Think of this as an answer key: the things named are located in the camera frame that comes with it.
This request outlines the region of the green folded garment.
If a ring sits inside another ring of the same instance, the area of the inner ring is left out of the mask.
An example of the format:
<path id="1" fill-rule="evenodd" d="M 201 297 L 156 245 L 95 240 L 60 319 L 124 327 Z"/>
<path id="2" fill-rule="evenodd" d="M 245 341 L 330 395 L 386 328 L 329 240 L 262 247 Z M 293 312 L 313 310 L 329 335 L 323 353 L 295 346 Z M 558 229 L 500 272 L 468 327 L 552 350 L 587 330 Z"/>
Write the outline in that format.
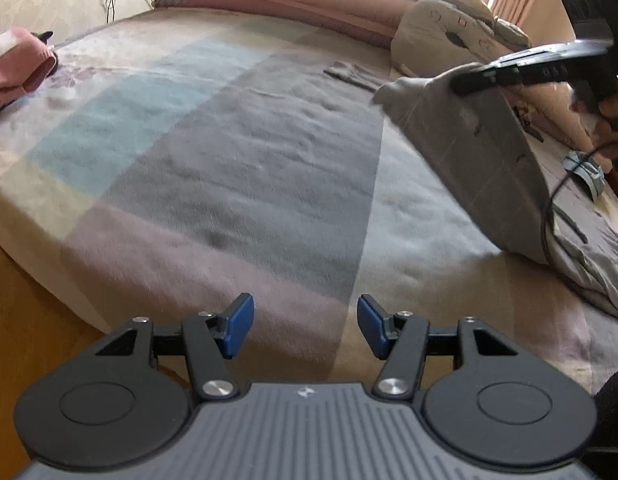
<path id="1" fill-rule="evenodd" d="M 506 46 L 511 51 L 526 50 L 532 46 L 530 37 L 528 37 L 522 29 L 503 20 L 503 18 L 499 18 L 499 16 L 495 18 L 492 31 L 500 44 L 503 44 L 503 46 Z"/>

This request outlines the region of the blue baseball cap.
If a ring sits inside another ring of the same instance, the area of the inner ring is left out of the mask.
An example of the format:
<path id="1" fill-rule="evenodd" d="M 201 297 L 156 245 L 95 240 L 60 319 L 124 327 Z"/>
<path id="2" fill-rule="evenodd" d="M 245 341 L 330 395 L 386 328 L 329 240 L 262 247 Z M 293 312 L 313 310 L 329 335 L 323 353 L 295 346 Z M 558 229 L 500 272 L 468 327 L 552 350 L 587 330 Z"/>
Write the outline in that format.
<path id="1" fill-rule="evenodd" d="M 569 151 L 563 159 L 563 168 L 592 200 L 603 193 L 606 185 L 603 169 L 586 153 Z"/>

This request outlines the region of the pink folded towel stack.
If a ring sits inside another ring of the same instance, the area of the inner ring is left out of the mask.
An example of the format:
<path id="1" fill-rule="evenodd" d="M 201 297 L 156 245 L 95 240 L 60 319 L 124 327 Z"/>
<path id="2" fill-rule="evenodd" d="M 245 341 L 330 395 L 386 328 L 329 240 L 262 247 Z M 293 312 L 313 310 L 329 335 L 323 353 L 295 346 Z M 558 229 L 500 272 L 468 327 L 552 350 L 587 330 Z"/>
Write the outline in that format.
<path id="1" fill-rule="evenodd" d="M 58 58 L 50 45 L 53 32 L 13 27 L 0 32 L 0 108 L 36 91 L 52 75 Z"/>

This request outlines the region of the grey cat face cushion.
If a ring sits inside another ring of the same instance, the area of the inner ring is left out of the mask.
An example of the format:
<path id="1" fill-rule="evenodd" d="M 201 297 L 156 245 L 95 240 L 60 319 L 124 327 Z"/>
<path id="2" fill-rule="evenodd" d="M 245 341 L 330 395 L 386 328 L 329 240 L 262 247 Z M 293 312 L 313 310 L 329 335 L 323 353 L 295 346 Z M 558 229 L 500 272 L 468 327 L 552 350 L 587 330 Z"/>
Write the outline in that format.
<path id="1" fill-rule="evenodd" d="M 420 0 L 409 6 L 390 44 L 394 67 L 410 77 L 431 78 L 509 53 L 487 25 L 441 0 Z"/>

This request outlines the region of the grey striped pants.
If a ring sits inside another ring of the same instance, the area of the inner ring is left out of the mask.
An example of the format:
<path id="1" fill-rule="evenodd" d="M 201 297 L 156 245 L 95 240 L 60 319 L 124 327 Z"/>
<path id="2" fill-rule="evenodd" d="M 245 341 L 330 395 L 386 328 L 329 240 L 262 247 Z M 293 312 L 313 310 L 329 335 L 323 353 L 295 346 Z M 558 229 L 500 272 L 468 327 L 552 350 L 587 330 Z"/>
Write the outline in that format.
<path id="1" fill-rule="evenodd" d="M 572 182 L 550 195 L 556 186 L 500 91 L 453 94 L 451 79 L 468 70 L 384 81 L 335 62 L 326 73 L 372 92 L 488 240 L 551 266 L 579 296 L 618 318 L 618 233 Z"/>

